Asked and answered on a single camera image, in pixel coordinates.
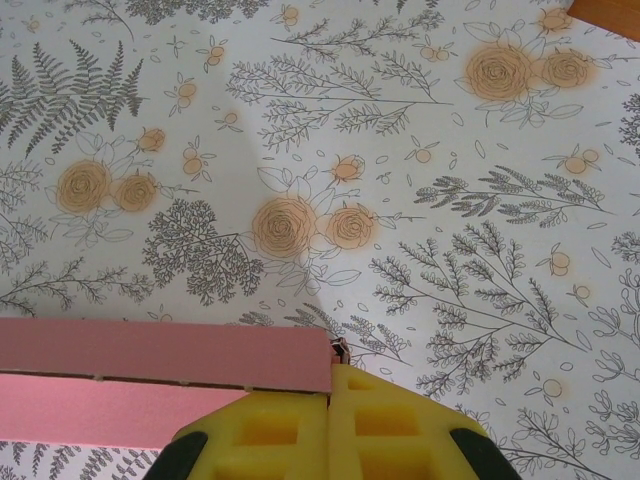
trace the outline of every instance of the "yellow sponge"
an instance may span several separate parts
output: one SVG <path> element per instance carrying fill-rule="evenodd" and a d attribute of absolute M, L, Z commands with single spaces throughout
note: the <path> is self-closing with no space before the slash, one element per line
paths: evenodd
<path fill-rule="evenodd" d="M 208 440 L 189 480 L 326 480 L 327 396 L 254 392 L 188 425 Z"/>
<path fill-rule="evenodd" d="M 451 438 L 473 420 L 358 370 L 333 365 L 329 406 L 330 480 L 476 480 Z"/>

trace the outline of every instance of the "orange rose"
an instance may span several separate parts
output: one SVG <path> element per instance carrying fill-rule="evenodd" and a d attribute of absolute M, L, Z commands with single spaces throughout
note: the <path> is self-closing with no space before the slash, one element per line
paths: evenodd
<path fill-rule="evenodd" d="M 359 208 L 341 208 L 331 215 L 325 235 L 345 250 L 362 247 L 371 238 L 373 220 Z"/>
<path fill-rule="evenodd" d="M 288 258 L 308 248 L 315 221 L 313 209 L 302 200 L 276 198 L 258 211 L 251 226 L 259 248 Z"/>
<path fill-rule="evenodd" d="M 571 88 L 587 80 L 589 64 L 575 53 L 554 53 L 542 65 L 542 78 L 551 85 Z"/>
<path fill-rule="evenodd" d="M 156 186 L 151 175 L 131 175 L 114 182 L 113 201 L 126 212 L 139 212 L 150 204 L 156 195 Z"/>
<path fill-rule="evenodd" d="M 138 148 L 143 152 L 157 152 L 164 144 L 164 132 L 159 128 L 145 130 L 138 139 Z"/>
<path fill-rule="evenodd" d="M 97 208 L 107 195 L 111 175 L 99 162 L 83 160 L 69 168 L 58 179 L 58 206 L 70 213 L 87 213 Z"/>
<path fill-rule="evenodd" d="M 571 25 L 571 17 L 564 8 L 554 8 L 544 14 L 540 24 L 546 32 L 558 32 Z"/>
<path fill-rule="evenodd" d="M 513 100 L 527 88 L 531 62 L 521 52 L 509 48 L 487 48 L 467 65 L 467 76 L 480 98 Z"/>
<path fill-rule="evenodd" d="M 358 180 L 364 173 L 364 160 L 357 155 L 349 155 L 340 159 L 331 173 L 338 183 Z"/>

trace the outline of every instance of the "floral pattern paper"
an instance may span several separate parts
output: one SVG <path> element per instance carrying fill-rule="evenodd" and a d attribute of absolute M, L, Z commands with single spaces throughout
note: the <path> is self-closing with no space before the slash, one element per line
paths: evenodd
<path fill-rule="evenodd" d="M 2 0 L 2 315 L 321 328 L 523 478 L 635 478 L 640 50 L 568 3 Z"/>

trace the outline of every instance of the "yellow foam pad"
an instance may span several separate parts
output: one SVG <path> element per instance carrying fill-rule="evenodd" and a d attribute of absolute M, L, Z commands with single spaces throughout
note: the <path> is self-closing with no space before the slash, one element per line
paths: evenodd
<path fill-rule="evenodd" d="M 333 365 L 330 480 L 477 480 L 449 432 L 473 420 L 358 370 Z"/>
<path fill-rule="evenodd" d="M 209 439 L 189 480 L 326 480 L 327 396 L 254 392 L 180 430 Z"/>

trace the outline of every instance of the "wrapping paper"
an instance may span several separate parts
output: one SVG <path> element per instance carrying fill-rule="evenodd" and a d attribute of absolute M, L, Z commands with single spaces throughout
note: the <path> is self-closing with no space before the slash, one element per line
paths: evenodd
<path fill-rule="evenodd" d="M 635 478 L 640 52 L 567 3 L 5 0 L 3 314 L 322 328 L 524 478 Z"/>

